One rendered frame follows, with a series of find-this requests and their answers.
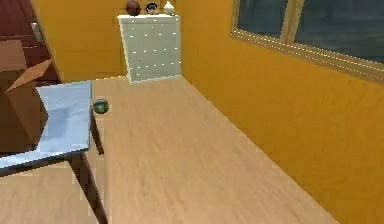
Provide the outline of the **brown cardboard box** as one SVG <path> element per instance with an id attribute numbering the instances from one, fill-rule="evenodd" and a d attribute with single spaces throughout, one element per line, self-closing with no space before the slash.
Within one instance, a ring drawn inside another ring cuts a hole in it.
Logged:
<path id="1" fill-rule="evenodd" d="M 27 67 L 20 40 L 0 41 L 0 157 L 36 149 L 48 119 L 36 80 L 50 64 Z"/>

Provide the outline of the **green ball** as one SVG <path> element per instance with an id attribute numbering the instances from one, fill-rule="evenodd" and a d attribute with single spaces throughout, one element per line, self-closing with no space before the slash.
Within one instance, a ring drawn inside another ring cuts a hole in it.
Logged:
<path id="1" fill-rule="evenodd" d="M 109 110 L 109 103 L 105 99 L 96 99 L 93 102 L 93 111 L 97 114 L 105 114 Z"/>

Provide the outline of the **dark red ball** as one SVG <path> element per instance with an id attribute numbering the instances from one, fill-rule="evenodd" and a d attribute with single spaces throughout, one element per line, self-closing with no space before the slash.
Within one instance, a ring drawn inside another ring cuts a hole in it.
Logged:
<path id="1" fill-rule="evenodd" d="M 141 12 L 140 4 L 136 0 L 129 0 L 125 9 L 130 16 L 138 16 Z"/>

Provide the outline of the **grey top table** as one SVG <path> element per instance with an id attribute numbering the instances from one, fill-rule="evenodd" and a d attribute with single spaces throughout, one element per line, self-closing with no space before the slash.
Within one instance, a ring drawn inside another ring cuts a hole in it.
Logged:
<path id="1" fill-rule="evenodd" d="M 100 136 L 92 112 L 92 83 L 72 82 L 37 89 L 48 120 L 35 150 L 0 158 L 0 177 L 68 162 L 99 224 L 108 224 L 86 152 Z"/>

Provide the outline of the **wooden framed window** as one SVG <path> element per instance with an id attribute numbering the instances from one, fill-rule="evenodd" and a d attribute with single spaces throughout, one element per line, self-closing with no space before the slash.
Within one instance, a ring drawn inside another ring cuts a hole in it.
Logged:
<path id="1" fill-rule="evenodd" d="M 231 36 L 384 85 L 384 0 L 233 0 Z"/>

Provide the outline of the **white chest of drawers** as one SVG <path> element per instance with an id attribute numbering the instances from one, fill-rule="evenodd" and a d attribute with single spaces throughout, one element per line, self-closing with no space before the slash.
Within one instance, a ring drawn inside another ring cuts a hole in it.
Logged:
<path id="1" fill-rule="evenodd" d="M 119 15 L 117 19 L 131 84 L 182 75 L 179 16 Z"/>

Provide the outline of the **dark red wooden shelf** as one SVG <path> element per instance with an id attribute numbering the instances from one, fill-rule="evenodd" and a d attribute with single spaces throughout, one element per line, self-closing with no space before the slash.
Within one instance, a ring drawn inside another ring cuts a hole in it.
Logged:
<path id="1" fill-rule="evenodd" d="M 0 0 L 0 41 L 20 40 L 27 67 L 51 58 L 32 0 Z"/>

